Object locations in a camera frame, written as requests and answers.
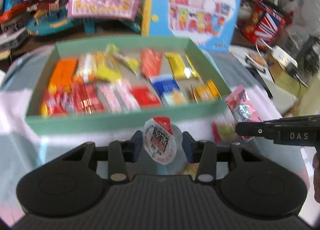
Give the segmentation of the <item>round jelly cup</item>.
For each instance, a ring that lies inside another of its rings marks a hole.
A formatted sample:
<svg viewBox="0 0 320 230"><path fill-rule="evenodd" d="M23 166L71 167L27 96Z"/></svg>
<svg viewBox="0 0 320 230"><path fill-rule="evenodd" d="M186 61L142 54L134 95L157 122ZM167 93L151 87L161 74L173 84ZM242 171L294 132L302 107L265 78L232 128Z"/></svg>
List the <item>round jelly cup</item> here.
<svg viewBox="0 0 320 230"><path fill-rule="evenodd" d="M161 165L171 164L182 147L182 132L168 117L154 117L143 128L143 147Z"/></svg>

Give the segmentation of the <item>pink white candy bag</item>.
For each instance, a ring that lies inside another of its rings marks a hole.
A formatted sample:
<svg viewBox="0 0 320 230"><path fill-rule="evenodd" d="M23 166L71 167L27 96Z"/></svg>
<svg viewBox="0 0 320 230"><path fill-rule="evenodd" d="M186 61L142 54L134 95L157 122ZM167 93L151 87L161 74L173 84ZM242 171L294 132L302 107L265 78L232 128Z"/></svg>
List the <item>pink white candy bag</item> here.
<svg viewBox="0 0 320 230"><path fill-rule="evenodd" d="M263 121L243 85L238 86L230 95L228 95L225 99L225 103L231 111L236 123Z"/></svg>

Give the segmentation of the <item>large yellow snack bag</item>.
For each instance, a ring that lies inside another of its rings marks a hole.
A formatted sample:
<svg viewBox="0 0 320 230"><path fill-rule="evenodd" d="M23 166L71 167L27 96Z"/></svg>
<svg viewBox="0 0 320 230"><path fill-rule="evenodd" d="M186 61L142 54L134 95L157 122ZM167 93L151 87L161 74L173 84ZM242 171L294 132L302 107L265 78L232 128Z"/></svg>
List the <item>large yellow snack bag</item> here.
<svg viewBox="0 0 320 230"><path fill-rule="evenodd" d="M115 82L122 79L118 62L110 54L106 54L102 51L97 51L96 64L96 79L105 80L108 82Z"/></svg>

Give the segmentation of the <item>yellow green snack packet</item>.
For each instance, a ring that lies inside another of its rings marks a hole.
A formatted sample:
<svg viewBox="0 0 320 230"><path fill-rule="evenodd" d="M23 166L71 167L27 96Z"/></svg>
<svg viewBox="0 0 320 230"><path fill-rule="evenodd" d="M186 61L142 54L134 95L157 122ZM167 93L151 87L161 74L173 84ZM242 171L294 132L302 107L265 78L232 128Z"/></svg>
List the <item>yellow green snack packet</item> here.
<svg viewBox="0 0 320 230"><path fill-rule="evenodd" d="M120 49L112 43L107 44L106 54L109 54L117 61L121 62L125 67L132 71L136 76L140 74L141 63L137 58L129 57L127 54L124 54Z"/></svg>

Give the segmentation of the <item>red green snack packet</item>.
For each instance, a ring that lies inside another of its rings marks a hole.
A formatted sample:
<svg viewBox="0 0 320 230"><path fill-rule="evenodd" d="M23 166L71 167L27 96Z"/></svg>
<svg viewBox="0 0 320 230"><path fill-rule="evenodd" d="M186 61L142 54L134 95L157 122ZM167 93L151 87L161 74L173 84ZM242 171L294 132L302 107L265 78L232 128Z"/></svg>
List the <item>red green snack packet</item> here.
<svg viewBox="0 0 320 230"><path fill-rule="evenodd" d="M222 143L229 143L238 138L235 132L235 123L212 123L212 131L215 142L220 145Z"/></svg>

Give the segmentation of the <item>pink white candy packet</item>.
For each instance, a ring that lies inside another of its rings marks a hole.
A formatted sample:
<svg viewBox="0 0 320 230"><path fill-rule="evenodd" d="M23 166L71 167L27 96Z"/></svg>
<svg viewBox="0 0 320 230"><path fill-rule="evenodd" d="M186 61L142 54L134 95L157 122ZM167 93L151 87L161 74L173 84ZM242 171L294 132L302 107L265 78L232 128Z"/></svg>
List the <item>pink white candy packet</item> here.
<svg viewBox="0 0 320 230"><path fill-rule="evenodd" d="M107 101L108 109L113 114L140 110L140 105L132 95L132 87L127 79L101 84L99 89Z"/></svg>

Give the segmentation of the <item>red square snack packet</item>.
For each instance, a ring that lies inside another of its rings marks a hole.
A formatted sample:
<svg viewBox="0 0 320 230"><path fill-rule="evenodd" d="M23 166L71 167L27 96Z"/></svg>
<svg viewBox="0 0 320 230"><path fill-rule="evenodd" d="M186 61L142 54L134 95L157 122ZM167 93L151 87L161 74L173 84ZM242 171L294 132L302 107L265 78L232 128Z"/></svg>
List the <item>red square snack packet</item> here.
<svg viewBox="0 0 320 230"><path fill-rule="evenodd" d="M141 108L158 108L162 106L158 97L147 86L135 86L130 92Z"/></svg>

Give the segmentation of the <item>small gold orange packet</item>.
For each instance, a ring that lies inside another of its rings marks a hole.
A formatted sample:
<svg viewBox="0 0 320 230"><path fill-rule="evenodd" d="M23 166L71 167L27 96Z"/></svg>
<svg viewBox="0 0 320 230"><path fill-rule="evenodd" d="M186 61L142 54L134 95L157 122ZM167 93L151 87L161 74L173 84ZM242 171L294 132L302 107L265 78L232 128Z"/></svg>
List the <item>small gold orange packet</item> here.
<svg viewBox="0 0 320 230"><path fill-rule="evenodd" d="M217 99L222 98L215 83L211 79L207 80L207 82L204 84L198 86L191 86L190 94L196 103L213 102Z"/></svg>

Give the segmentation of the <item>red shiny snack packet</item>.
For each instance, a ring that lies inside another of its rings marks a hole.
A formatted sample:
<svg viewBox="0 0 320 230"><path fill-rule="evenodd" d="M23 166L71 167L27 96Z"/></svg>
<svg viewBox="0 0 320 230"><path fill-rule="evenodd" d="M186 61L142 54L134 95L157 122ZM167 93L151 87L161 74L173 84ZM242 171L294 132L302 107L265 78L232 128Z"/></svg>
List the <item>red shiny snack packet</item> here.
<svg viewBox="0 0 320 230"><path fill-rule="evenodd" d="M71 96L76 114L93 114L107 111L99 100L96 87L93 84L73 84Z"/></svg>

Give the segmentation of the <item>mint green cardboard box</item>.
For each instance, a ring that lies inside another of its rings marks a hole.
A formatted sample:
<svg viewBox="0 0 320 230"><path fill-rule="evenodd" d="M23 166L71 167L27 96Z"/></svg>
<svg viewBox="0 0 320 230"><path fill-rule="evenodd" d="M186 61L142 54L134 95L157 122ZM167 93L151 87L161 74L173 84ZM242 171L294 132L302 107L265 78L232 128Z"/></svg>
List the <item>mint green cardboard box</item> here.
<svg viewBox="0 0 320 230"><path fill-rule="evenodd" d="M39 115L39 106L44 90L49 83L50 75L61 58L71 54L86 53L106 49L107 44L114 43L122 49L141 50L143 48L168 50L185 50L192 64L204 80L212 80L223 97L231 93L229 86L217 68L189 38L175 37L141 37L138 35L99 36L84 39L68 40L55 44L46 61L25 114L25 122L38 135L78 134L84 132L111 131L143 126L152 117L167 116L173 122L209 117L221 114L227 109L223 100L188 104L177 107L147 109L127 114L100 112L95 114L56 116L43 118Z"/></svg>

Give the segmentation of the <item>blue white cracker packet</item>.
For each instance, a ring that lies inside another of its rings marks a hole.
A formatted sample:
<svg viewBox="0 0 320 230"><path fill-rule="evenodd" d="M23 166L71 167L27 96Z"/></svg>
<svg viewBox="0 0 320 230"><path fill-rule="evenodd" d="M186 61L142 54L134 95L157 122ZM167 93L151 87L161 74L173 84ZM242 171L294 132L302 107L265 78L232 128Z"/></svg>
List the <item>blue white cracker packet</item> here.
<svg viewBox="0 0 320 230"><path fill-rule="evenodd" d="M180 106L187 104L187 100L172 75L151 77L150 83L164 105Z"/></svg>

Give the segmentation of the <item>red rainbow candy packet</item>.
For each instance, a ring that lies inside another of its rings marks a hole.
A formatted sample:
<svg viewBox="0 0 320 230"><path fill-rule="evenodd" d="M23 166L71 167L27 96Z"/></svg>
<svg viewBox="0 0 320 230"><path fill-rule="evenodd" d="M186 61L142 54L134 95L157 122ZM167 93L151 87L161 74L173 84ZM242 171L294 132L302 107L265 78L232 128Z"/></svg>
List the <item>red rainbow candy packet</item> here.
<svg viewBox="0 0 320 230"><path fill-rule="evenodd" d="M42 117L73 113L74 103L71 88L50 84L43 94L39 111Z"/></svg>

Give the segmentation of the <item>gold yellow snack packet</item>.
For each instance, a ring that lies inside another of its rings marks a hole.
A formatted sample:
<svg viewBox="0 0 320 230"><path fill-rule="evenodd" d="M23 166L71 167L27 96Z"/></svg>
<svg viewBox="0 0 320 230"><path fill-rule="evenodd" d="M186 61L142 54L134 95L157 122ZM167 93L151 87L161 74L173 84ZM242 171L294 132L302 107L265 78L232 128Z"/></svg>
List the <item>gold yellow snack packet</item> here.
<svg viewBox="0 0 320 230"><path fill-rule="evenodd" d="M187 54L166 52L165 57L170 64L172 75L176 80L201 78Z"/></svg>

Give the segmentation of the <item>orange white snack packet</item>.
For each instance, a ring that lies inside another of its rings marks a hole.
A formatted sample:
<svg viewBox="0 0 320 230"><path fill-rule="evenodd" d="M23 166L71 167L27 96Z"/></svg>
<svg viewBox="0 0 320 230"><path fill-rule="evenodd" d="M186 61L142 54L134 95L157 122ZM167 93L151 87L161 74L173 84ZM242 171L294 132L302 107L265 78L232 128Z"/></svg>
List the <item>orange white snack packet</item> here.
<svg viewBox="0 0 320 230"><path fill-rule="evenodd" d="M97 54L88 52L82 54L78 59L78 65L73 76L73 83L87 84L95 81L97 71Z"/></svg>

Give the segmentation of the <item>orange flat snack box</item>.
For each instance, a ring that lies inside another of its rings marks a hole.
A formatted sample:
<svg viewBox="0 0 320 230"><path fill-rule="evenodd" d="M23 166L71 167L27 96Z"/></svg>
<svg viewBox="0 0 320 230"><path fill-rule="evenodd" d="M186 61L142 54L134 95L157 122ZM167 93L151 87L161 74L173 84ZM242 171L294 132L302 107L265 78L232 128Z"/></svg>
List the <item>orange flat snack box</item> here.
<svg viewBox="0 0 320 230"><path fill-rule="evenodd" d="M77 65L78 60L76 58L66 58L59 60L51 74L49 85L55 87L71 86L73 75L76 71Z"/></svg>

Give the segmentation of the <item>orange red snack packet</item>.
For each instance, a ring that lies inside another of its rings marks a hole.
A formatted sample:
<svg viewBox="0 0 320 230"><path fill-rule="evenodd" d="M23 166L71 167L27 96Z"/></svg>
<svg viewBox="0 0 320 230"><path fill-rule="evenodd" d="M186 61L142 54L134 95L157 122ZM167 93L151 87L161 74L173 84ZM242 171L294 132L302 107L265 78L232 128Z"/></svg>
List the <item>orange red snack packet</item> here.
<svg viewBox="0 0 320 230"><path fill-rule="evenodd" d="M140 53L141 73L149 79L160 75L163 52L155 52L153 49L143 49Z"/></svg>

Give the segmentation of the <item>red union jack tin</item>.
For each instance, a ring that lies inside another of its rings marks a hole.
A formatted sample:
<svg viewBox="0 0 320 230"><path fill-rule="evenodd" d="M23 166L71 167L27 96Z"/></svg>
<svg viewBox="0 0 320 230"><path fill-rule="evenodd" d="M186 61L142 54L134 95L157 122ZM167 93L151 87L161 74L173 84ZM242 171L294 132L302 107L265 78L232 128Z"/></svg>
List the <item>red union jack tin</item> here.
<svg viewBox="0 0 320 230"><path fill-rule="evenodd" d="M256 4L242 33L259 49L266 50L284 26L285 20L277 11L265 4Z"/></svg>

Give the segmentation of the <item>blue toy set box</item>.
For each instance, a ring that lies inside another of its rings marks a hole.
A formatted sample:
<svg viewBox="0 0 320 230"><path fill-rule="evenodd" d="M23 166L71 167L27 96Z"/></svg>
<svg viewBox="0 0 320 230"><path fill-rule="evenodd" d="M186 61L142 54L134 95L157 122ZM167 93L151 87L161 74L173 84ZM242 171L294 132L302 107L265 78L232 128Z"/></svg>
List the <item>blue toy set box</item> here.
<svg viewBox="0 0 320 230"><path fill-rule="evenodd" d="M189 38L200 49L226 52L241 0L144 0L143 36Z"/></svg>

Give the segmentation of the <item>teal toy playset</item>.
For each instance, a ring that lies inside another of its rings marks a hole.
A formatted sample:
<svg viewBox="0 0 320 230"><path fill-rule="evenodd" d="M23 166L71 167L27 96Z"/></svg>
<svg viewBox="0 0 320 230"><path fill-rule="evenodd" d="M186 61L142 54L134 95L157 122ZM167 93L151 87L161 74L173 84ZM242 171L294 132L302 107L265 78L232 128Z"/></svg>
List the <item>teal toy playset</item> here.
<svg viewBox="0 0 320 230"><path fill-rule="evenodd" d="M86 34L95 33L96 24L106 22L107 19L69 18L65 7L58 11L37 10L27 24L27 31L31 36L49 36L63 32L76 26L82 26Z"/></svg>

